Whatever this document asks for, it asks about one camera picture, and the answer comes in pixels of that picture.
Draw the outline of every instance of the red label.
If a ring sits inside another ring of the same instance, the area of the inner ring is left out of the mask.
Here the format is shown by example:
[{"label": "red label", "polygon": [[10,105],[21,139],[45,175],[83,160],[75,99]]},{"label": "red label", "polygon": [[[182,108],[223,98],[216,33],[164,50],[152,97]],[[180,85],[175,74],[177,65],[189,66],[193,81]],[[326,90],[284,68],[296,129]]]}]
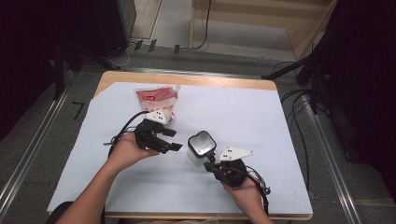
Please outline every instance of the red label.
[{"label": "red label", "polygon": [[143,96],[143,100],[154,101],[155,97],[154,96]]}]

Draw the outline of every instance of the metal frame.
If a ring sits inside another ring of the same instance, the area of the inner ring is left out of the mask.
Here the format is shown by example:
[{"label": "metal frame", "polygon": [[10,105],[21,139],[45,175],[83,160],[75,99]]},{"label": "metal frame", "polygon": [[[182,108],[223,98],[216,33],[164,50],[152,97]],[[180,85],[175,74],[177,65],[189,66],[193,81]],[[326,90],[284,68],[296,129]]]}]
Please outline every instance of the metal frame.
[{"label": "metal frame", "polygon": [[35,160],[35,156],[37,155],[39,149],[41,148],[50,127],[52,126],[53,121],[55,121],[59,111],[61,110],[64,99],[67,96],[68,90],[71,84],[74,81],[74,76],[72,72],[69,72],[70,81],[69,84],[66,85],[62,94],[58,97],[57,100],[53,101],[49,111],[47,112],[44,119],[41,121],[37,131],[35,132],[34,137],[32,138],[29,146],[26,148],[23,156],[21,157],[20,162],[9,178],[8,182],[4,186],[1,194],[0,194],[0,223],[2,223],[4,217],[6,216],[8,208],[11,206],[12,201],[18,193],[18,190],[21,187],[23,179],[26,177],[29,172],[30,167]]},{"label": "metal frame", "polygon": [[337,191],[338,198],[346,214],[346,219],[350,224],[360,224],[361,219],[356,206],[353,202],[352,196],[349,193],[347,184],[338,168],[337,162],[332,154],[332,147],[329,144],[325,132],[321,126],[318,115],[315,115],[311,107],[305,107],[306,113],[311,120],[312,126],[319,140],[320,148],[322,149],[323,159],[329,168],[330,177],[334,184],[335,190]]}]

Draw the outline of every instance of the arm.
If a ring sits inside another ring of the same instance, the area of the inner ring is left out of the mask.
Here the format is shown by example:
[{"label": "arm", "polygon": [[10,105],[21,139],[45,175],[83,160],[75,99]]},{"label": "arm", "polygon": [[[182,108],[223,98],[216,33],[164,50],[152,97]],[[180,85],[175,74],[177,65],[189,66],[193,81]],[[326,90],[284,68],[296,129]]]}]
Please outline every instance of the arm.
[{"label": "arm", "polygon": [[274,222],[265,214],[262,208],[262,196],[256,189],[252,180],[246,178],[245,182],[237,188],[231,188],[221,183],[224,189],[233,196],[239,209],[245,213],[253,224],[273,224]]},{"label": "arm", "polygon": [[142,159],[158,154],[159,152],[151,149],[140,149],[134,139],[134,133],[125,134],[88,187],[57,223],[99,223],[107,195],[117,174]]}]

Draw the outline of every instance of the red package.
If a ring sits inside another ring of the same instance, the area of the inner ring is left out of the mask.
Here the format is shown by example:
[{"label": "red package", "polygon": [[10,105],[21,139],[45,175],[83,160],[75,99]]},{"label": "red package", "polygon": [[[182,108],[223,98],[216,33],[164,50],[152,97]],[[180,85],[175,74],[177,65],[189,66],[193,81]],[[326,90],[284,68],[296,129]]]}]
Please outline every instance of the red package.
[{"label": "red package", "polygon": [[163,86],[136,90],[137,99],[142,110],[149,112],[161,109],[167,120],[174,116],[173,107],[177,102],[179,85]]}]

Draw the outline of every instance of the white tabletop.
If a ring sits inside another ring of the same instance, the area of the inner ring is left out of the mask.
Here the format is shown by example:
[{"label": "white tabletop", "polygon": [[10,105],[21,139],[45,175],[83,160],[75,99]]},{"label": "white tabletop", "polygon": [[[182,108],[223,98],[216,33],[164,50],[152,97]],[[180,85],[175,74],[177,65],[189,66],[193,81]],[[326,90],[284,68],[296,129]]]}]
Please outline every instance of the white tabletop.
[{"label": "white tabletop", "polygon": [[[92,99],[49,204],[50,212],[62,202],[74,201],[105,162],[109,147],[104,143],[140,111],[134,90],[155,86],[159,84],[114,83]],[[121,172],[106,201],[109,214],[241,214],[213,174],[187,155],[188,139],[207,131],[217,143],[217,155],[226,147],[254,150],[255,155],[243,161],[271,187],[267,196],[270,217],[311,217],[277,91],[181,86],[174,112],[177,118],[169,128],[177,134],[159,137],[183,144],[182,149]]]}]

